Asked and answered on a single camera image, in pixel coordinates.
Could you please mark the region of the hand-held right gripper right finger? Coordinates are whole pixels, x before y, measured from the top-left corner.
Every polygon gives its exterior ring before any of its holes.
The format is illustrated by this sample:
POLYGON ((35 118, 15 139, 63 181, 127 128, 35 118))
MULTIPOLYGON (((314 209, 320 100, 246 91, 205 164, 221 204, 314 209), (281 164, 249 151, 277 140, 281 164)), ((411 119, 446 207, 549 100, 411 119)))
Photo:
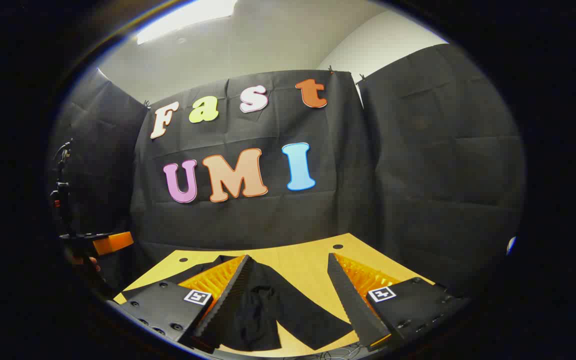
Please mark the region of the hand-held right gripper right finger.
POLYGON ((419 276, 399 280, 334 252, 327 275, 359 343, 370 351, 417 342, 471 303, 419 276))

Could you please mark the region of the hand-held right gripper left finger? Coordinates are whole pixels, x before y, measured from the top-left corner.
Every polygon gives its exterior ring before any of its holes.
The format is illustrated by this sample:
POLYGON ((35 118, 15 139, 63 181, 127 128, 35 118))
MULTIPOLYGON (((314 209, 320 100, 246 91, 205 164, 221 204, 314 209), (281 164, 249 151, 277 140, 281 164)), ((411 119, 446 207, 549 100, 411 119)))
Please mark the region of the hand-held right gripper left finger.
POLYGON ((161 337, 210 354, 224 342, 251 266, 241 255, 183 281, 158 280, 130 290, 119 308, 161 337))

